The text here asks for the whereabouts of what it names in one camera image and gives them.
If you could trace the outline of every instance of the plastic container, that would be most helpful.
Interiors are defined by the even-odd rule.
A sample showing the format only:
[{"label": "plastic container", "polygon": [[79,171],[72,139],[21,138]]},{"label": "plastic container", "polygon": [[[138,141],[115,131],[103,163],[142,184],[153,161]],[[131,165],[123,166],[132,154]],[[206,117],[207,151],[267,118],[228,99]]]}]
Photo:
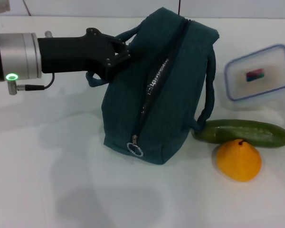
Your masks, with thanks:
[{"label": "plastic container", "polygon": [[285,45],[274,45],[229,62],[227,98],[237,106],[262,104],[285,95]]}]

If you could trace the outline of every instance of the white wall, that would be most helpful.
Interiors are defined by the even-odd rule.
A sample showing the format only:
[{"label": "white wall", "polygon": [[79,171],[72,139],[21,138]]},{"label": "white wall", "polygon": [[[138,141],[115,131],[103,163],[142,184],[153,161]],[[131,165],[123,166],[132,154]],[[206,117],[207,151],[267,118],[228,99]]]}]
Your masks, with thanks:
[{"label": "white wall", "polygon": [[[178,11],[179,0],[26,0],[32,16],[145,17],[160,7]],[[10,12],[26,16],[22,0],[10,0]]]},{"label": "white wall", "polygon": [[285,0],[181,0],[191,18],[285,18]]}]

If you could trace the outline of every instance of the bag strap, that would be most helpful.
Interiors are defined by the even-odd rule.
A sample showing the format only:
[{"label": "bag strap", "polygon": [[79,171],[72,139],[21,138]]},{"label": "bag strap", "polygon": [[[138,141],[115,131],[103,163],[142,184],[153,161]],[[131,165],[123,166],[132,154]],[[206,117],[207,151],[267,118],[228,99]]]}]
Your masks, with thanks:
[{"label": "bag strap", "polygon": [[207,60],[207,69],[206,69],[206,102],[205,108],[201,112],[198,120],[192,119],[190,126],[197,132],[200,132],[204,129],[206,125],[206,120],[209,119],[213,107],[214,107],[214,88],[213,88],[213,81],[215,77],[216,71],[216,60],[215,60],[215,53],[213,48],[211,48],[210,54],[208,55]]},{"label": "bag strap", "polygon": [[[116,38],[120,39],[122,42],[126,42],[129,39],[131,39],[134,35],[136,35],[140,28],[141,28],[141,25],[139,25],[139,26],[137,26],[137,27],[135,27],[129,31],[126,31],[126,32],[119,34],[118,36],[116,36]],[[90,87],[102,86],[104,84],[109,83],[109,82],[104,81],[102,79],[94,78],[94,74],[95,73],[93,71],[88,71],[85,74],[85,77],[86,77]]]}]

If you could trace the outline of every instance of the green fabric bag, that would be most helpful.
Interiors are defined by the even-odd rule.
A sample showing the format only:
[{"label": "green fabric bag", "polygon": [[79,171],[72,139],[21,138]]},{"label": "green fabric bag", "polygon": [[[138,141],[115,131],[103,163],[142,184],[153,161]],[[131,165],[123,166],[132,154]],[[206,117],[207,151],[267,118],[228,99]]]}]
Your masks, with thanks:
[{"label": "green fabric bag", "polygon": [[[183,145],[190,128],[201,131],[214,106],[216,30],[165,8],[117,36],[130,65],[109,83],[102,103],[104,144],[154,164],[164,164]],[[86,75],[90,86],[106,82]],[[206,103],[194,114],[206,78]]]}]

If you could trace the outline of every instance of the green cucumber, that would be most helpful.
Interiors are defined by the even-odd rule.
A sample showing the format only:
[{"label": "green cucumber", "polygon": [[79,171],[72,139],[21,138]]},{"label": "green cucumber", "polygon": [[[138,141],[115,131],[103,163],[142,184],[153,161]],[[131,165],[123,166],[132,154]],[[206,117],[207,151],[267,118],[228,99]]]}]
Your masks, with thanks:
[{"label": "green cucumber", "polygon": [[253,146],[285,146],[284,128],[250,120],[209,120],[202,132],[192,131],[192,135],[198,140],[216,144],[243,139]]}]

